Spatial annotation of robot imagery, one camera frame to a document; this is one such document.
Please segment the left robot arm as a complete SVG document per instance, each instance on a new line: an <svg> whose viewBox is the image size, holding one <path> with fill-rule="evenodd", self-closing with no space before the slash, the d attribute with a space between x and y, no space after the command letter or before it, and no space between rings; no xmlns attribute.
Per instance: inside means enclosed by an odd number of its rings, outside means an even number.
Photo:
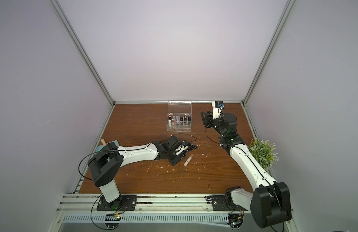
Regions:
<svg viewBox="0 0 358 232"><path fill-rule="evenodd" d="M113 203L121 198L115 176L125 165L146 160L168 160L176 165L185 155L188 143L171 136L165 141L152 141L135 147L117 146L115 142L106 144L89 160L88 167L94 185L102 193L103 201Z"/></svg>

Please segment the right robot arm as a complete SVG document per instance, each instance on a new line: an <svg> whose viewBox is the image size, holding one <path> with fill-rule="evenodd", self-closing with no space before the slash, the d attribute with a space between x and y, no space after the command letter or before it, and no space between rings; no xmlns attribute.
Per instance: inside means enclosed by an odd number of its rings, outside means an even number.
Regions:
<svg viewBox="0 0 358 232"><path fill-rule="evenodd" d="M237 117L232 113L201 112L205 128L219 133L219 144L239 165L253 192L234 187L226 190L229 209L245 209L252 214L260 228L270 227L292 219L290 190L284 182L277 182L256 161L244 140L237 133Z"/></svg>

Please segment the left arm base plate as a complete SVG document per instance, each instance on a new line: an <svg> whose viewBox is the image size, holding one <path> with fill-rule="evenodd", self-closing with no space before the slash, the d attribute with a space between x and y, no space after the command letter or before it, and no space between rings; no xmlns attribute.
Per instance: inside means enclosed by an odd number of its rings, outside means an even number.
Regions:
<svg viewBox="0 0 358 232"><path fill-rule="evenodd" d="M97 211L134 211L137 195L121 195L112 202L107 202L104 195L97 200Z"/></svg>

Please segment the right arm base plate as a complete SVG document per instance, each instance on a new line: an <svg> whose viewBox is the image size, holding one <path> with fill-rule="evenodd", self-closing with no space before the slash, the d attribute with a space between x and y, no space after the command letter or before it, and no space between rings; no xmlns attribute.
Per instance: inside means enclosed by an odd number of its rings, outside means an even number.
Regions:
<svg viewBox="0 0 358 232"><path fill-rule="evenodd" d="M210 195L205 197L206 201L211 204L213 211L237 211L237 210L245 210L245 208L241 206L235 205L230 198L224 195Z"/></svg>

